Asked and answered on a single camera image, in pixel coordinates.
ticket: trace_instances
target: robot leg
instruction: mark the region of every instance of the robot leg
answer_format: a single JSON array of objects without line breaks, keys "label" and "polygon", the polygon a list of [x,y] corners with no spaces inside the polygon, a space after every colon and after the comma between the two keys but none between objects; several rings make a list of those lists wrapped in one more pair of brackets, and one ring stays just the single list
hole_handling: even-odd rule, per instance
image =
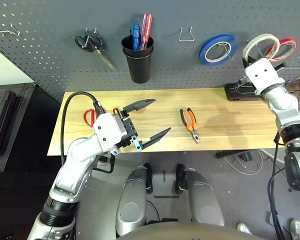
[{"label": "robot leg", "polygon": [[138,166],[123,186],[115,218],[117,236],[125,235],[146,224],[147,168]]},{"label": "robot leg", "polygon": [[193,222],[225,225],[214,190],[204,176],[194,169],[185,169],[185,166],[180,164],[176,171],[176,192],[178,188],[188,191]]}]

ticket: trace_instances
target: pliers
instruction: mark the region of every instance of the pliers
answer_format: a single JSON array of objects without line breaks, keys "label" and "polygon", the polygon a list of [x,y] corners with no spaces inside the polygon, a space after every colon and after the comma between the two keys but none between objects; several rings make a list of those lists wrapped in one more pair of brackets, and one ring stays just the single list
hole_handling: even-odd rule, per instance
[{"label": "pliers", "polygon": [[185,113],[182,109],[180,109],[181,120],[183,122],[183,125],[186,127],[186,130],[192,134],[193,139],[198,144],[200,142],[200,137],[199,137],[199,134],[198,134],[198,131],[197,131],[198,130],[198,124],[197,124],[196,117],[195,117],[194,113],[192,112],[192,110],[189,107],[187,109],[187,112],[188,112],[188,114],[191,118],[192,125],[190,125],[187,122],[186,115],[185,115]]}]

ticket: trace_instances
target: black pen holder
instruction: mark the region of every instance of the black pen holder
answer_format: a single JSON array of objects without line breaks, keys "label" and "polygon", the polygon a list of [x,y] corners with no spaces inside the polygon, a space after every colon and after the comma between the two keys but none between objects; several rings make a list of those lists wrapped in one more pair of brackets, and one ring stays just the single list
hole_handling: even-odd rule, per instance
[{"label": "black pen holder", "polygon": [[144,50],[134,50],[133,37],[126,36],[121,41],[123,53],[130,71],[132,81],[137,84],[144,84],[150,79],[151,54],[154,50],[154,40],[149,37],[147,48]]}]

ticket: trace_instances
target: wooden tabletop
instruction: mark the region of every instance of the wooden tabletop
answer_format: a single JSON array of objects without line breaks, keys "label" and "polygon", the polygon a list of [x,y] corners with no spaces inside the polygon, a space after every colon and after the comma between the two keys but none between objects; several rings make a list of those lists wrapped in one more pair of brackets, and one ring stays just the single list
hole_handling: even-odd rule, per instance
[{"label": "wooden tabletop", "polygon": [[[261,101],[227,100],[223,88],[165,89],[138,91],[93,91],[93,94],[106,109],[122,109],[135,101],[156,99],[140,111],[131,112],[130,118],[137,130],[138,139],[144,143],[156,133],[171,127],[159,142],[143,150],[194,151],[194,150],[239,150],[274,148],[273,139],[277,128],[275,116]],[[54,128],[48,155],[60,155],[60,127],[63,97],[59,116]],[[75,96],[68,107],[65,121],[64,149],[77,138],[89,137],[92,128],[83,120],[86,110],[93,108],[92,100],[84,95]],[[198,123],[200,143],[196,144],[184,127],[180,108],[191,108]],[[136,152],[134,145],[121,148],[122,152]]]}]

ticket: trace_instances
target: pegboard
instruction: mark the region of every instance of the pegboard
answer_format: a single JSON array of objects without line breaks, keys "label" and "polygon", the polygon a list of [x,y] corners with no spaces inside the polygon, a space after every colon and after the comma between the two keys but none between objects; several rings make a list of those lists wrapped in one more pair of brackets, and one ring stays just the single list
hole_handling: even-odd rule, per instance
[{"label": "pegboard", "polygon": [[[143,14],[153,15],[151,78],[132,82],[121,40]],[[243,48],[263,33],[293,37],[298,53],[279,75],[286,81],[300,75],[300,0],[0,0],[0,30],[21,32],[0,38],[0,51],[49,94],[61,101],[65,91],[118,91],[220,87],[244,75]],[[192,26],[194,42],[179,42],[180,28]],[[82,51],[74,37],[97,28],[112,71],[97,55]],[[215,35],[232,34],[238,50],[226,63],[200,64],[199,50]]]}]

